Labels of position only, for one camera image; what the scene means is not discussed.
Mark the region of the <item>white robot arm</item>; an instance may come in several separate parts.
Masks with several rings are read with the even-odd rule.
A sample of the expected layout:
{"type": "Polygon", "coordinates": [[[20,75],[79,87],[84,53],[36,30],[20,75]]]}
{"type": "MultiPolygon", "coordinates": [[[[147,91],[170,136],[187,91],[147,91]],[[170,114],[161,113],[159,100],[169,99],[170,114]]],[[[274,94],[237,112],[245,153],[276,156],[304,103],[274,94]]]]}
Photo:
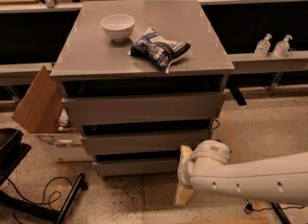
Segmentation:
{"type": "Polygon", "coordinates": [[[195,149],[183,145],[175,204],[186,205],[198,191],[308,206],[307,152],[253,162],[229,159],[229,147],[216,140],[204,140],[195,149]]]}

